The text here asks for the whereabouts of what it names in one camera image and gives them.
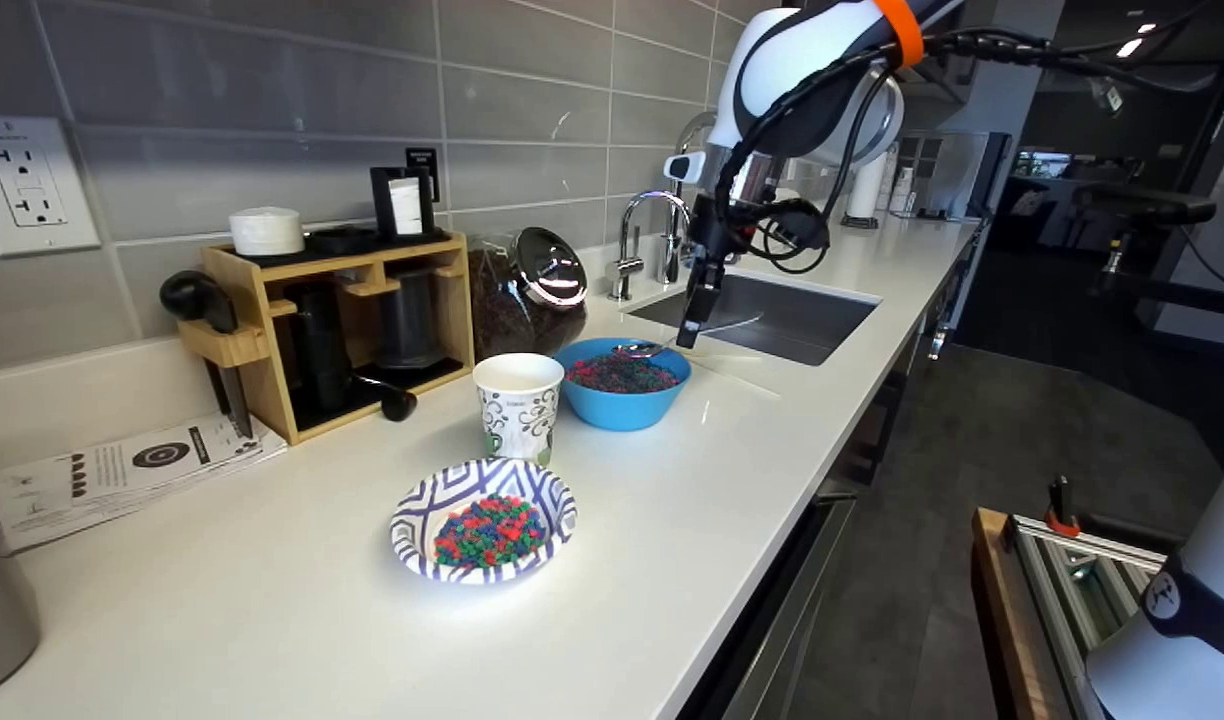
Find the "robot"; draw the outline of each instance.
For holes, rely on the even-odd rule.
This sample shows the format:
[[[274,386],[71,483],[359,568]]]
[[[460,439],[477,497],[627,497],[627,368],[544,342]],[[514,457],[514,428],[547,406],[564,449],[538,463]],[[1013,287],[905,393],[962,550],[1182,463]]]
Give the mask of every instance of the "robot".
[[[687,313],[674,342],[693,348],[723,287],[729,254],[751,252],[770,265],[826,246],[826,213],[775,198],[780,160],[830,146],[836,174],[855,160],[855,135],[870,94],[900,62],[925,51],[1041,62],[1081,75],[1130,78],[1122,62],[1099,62],[1014,32],[936,34],[960,0],[806,0],[746,20],[729,62],[717,128],[700,168],[687,238],[700,246],[687,275]],[[1139,601],[1139,618],[1096,657],[1090,688],[1116,720],[1224,715],[1224,483],[1190,538],[1162,564]]]

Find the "paper cup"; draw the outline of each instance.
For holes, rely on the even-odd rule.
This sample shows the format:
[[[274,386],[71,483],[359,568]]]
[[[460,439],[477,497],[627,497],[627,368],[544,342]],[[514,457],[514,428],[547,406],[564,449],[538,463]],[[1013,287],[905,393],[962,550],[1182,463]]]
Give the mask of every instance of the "paper cup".
[[[477,363],[483,449],[547,463],[561,415],[564,363],[534,351],[503,351]]]

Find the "gray tile backsplash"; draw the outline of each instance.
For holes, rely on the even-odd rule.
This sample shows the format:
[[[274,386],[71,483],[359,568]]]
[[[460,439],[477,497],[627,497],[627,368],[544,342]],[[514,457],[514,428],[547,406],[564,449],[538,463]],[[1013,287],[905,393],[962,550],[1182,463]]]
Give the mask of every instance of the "gray tile backsplash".
[[[408,145],[442,153],[438,225],[608,242],[763,4],[0,0],[0,117],[63,121],[102,235],[0,259],[0,368],[170,330],[157,287],[226,213],[369,220]]]

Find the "blue bowl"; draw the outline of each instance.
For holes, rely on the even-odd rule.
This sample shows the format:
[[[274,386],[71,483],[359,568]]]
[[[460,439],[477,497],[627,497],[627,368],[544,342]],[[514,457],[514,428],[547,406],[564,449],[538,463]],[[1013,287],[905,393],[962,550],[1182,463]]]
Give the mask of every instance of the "blue bowl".
[[[586,363],[586,360],[604,360],[619,351],[633,351],[633,360],[648,360],[665,368],[674,382],[651,386],[651,393],[616,393],[616,386],[576,382],[573,363]],[[693,377],[687,355],[681,355],[674,348],[637,341],[637,337],[576,341],[561,348],[554,360],[564,363],[561,397],[573,406],[573,415],[580,415],[590,428],[608,428],[608,433],[640,433],[640,428],[659,425],[659,415],[674,402],[681,386]]]

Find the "wall outlet cover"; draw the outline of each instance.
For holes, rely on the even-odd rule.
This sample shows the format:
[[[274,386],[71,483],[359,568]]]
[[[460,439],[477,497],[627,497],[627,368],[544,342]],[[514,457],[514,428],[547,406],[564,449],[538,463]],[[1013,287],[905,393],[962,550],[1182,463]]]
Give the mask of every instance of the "wall outlet cover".
[[[0,254],[90,246],[96,225],[53,117],[0,117]]]

